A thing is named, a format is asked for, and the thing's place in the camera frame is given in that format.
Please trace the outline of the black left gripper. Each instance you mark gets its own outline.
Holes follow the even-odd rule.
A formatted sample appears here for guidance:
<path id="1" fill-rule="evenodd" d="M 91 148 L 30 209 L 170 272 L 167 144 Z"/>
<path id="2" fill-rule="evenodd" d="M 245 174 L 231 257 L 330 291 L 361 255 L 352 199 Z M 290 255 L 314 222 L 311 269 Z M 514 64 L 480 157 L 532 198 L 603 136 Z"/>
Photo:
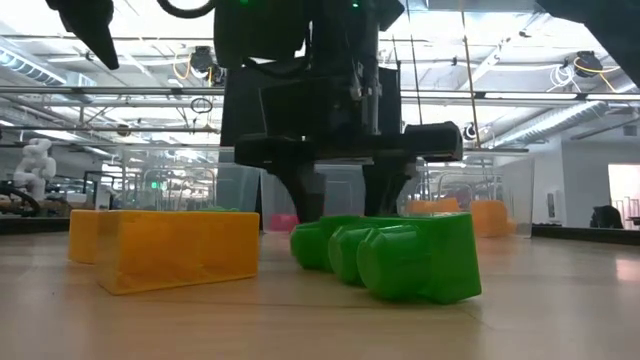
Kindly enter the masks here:
<path id="1" fill-rule="evenodd" d="M 108 25 L 113 0 L 45 0 L 79 40 L 110 70 L 119 68 L 118 55 Z"/>

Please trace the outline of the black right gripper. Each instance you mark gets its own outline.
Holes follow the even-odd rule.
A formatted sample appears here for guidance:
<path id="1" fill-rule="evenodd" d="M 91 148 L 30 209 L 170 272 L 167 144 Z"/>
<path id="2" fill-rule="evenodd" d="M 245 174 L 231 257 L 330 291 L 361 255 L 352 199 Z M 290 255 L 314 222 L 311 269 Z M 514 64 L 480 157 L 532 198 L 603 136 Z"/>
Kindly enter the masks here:
<path id="1" fill-rule="evenodd" d="M 234 161 L 275 176 L 288 191 L 298 220 L 316 222 L 324 211 L 324 175 L 315 171 L 314 144 L 299 139 L 344 144 L 363 135 L 363 103 L 352 99 L 347 85 L 330 78 L 264 87 L 259 99 L 269 136 L 241 137 L 234 145 Z M 402 134 L 375 136 L 372 163 L 363 166 L 364 214 L 398 213 L 397 199 L 416 176 L 419 158 L 442 163 L 459 161 L 462 155 L 463 140 L 454 123 L 409 125 Z"/>

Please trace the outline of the long green building block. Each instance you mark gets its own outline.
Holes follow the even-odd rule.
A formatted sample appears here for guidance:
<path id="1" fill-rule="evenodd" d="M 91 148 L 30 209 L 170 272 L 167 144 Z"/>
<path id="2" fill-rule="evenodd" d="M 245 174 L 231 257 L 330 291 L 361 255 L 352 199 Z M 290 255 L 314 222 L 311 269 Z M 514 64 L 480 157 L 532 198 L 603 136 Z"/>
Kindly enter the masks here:
<path id="1" fill-rule="evenodd" d="M 339 227 L 360 219 L 357 215 L 323 216 L 315 222 L 298 224 L 290 237 L 291 254 L 305 270 L 332 273 L 329 239 Z"/>

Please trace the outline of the red toy building block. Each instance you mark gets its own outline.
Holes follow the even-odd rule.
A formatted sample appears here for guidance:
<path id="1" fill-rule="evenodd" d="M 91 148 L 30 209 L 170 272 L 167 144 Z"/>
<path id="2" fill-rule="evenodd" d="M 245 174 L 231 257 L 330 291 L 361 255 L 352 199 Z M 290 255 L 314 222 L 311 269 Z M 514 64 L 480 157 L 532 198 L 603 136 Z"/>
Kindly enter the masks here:
<path id="1" fill-rule="evenodd" d="M 274 214 L 268 223 L 268 230 L 273 232 L 290 233 L 299 224 L 298 218 L 293 214 Z"/>

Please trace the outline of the yellow toy building block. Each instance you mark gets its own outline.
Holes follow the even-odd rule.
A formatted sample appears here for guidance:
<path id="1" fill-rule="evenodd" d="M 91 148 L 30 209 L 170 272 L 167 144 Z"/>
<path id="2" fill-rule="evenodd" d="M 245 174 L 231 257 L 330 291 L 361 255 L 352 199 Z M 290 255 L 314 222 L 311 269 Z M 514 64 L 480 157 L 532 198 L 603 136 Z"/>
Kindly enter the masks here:
<path id="1" fill-rule="evenodd" d="M 461 209 L 455 198 L 445 198 L 437 201 L 411 200 L 406 211 L 408 214 L 457 213 Z"/>
<path id="2" fill-rule="evenodd" d="M 73 210 L 70 215 L 68 259 L 94 264 L 96 258 L 100 212 Z"/>

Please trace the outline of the small yellow one-stud block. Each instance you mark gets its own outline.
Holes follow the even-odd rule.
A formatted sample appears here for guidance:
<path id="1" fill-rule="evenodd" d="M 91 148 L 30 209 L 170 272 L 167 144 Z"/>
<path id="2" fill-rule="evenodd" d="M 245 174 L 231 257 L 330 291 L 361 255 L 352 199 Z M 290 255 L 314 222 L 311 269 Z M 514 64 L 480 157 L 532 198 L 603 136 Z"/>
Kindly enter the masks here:
<path id="1" fill-rule="evenodd" d="M 502 201 L 473 201 L 471 216 L 476 236 L 504 237 L 516 232 L 516 223 L 509 218 L 507 208 Z"/>

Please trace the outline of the large yellow building block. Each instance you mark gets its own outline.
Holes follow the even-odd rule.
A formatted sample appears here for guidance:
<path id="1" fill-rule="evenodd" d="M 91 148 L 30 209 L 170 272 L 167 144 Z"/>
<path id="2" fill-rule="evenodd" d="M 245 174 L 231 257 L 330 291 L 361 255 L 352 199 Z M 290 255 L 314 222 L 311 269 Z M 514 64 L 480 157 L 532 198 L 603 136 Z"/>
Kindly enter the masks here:
<path id="1" fill-rule="evenodd" d="M 97 283 L 112 295 L 254 277 L 260 216 L 253 212 L 102 213 Z"/>

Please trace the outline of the clear plastic bin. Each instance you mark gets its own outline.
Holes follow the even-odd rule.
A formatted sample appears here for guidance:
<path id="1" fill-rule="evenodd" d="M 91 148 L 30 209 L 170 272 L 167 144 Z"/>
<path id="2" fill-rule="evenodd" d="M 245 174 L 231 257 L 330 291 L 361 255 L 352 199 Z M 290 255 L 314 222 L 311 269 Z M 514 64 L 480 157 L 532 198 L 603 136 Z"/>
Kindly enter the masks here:
<path id="1" fill-rule="evenodd" d="M 363 215 L 365 208 L 365 184 L 363 166 L 371 164 L 370 152 L 349 154 L 327 153 L 315 149 L 315 171 L 324 175 L 325 196 L 322 216 Z M 284 185 L 273 175 L 261 170 L 260 203 L 263 228 L 274 214 L 296 215 L 295 206 Z"/>
<path id="2" fill-rule="evenodd" d="M 398 197 L 400 214 L 444 214 L 408 214 L 406 207 L 411 200 L 455 198 L 461 209 L 457 213 L 470 215 L 473 201 L 499 200 L 516 223 L 516 232 L 504 237 L 531 236 L 535 164 L 527 153 L 469 151 L 458 162 L 421 162 L 416 170 L 417 175 L 405 184 Z"/>
<path id="3" fill-rule="evenodd" d="M 127 210 L 198 211 L 219 206 L 219 154 L 233 148 L 127 147 L 121 155 L 120 206 Z"/>

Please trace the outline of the black office chair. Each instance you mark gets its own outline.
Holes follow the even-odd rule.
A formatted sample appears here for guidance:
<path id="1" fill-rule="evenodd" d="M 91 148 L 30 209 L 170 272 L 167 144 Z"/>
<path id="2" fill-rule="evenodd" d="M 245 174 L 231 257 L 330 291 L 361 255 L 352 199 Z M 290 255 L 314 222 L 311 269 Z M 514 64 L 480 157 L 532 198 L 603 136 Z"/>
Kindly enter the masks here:
<path id="1" fill-rule="evenodd" d="M 591 228 L 623 229 L 620 212 L 611 205 L 596 206 L 590 219 Z"/>

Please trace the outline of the silver ventilation duct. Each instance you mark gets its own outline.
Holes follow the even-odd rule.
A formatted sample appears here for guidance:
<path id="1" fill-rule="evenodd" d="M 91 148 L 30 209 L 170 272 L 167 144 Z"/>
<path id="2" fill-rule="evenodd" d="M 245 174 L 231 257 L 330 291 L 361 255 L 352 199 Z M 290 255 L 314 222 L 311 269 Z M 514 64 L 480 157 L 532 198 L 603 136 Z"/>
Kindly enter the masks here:
<path id="1" fill-rule="evenodd" d="M 631 80 L 613 93 L 578 93 L 578 102 L 546 111 L 488 141 L 489 148 L 526 145 L 604 116 L 611 103 L 640 102 L 640 88 Z"/>
<path id="2" fill-rule="evenodd" d="M 3 47 L 0 47 L 0 67 L 22 74 L 45 86 L 66 84 L 66 80 L 61 76 Z"/>

